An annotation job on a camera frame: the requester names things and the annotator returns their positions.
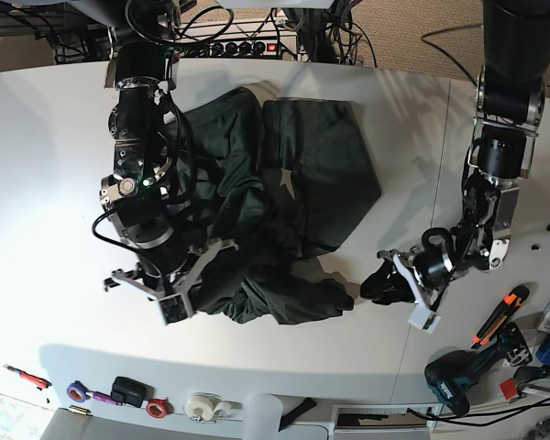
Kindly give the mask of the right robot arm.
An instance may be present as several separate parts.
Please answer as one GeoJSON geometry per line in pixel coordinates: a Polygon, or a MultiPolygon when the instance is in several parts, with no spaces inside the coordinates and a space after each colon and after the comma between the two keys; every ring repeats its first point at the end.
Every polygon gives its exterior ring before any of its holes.
{"type": "Polygon", "coordinates": [[[108,118],[114,139],[110,175],[101,180],[103,213],[118,239],[108,242],[137,257],[132,270],[114,270],[110,290],[128,285],[158,307],[165,324],[193,317],[193,289],[204,269],[233,239],[208,238],[209,209],[194,192],[199,160],[193,131],[171,93],[180,50],[193,45],[181,35],[177,1],[119,1],[118,23],[108,29],[111,55],[104,86],[118,94],[108,118]]]}

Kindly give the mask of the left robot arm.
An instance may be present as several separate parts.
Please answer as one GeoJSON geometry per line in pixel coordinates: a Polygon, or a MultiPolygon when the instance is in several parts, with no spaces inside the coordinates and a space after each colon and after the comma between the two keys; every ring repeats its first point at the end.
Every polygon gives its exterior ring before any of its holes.
{"type": "Polygon", "coordinates": [[[485,1],[482,16],[484,64],[460,183],[462,216],[450,229],[427,229],[408,251],[379,252],[380,268],[360,286],[373,303],[411,303],[410,325],[427,333],[452,281],[505,260],[517,181],[530,175],[545,109],[550,1],[485,1]]]}

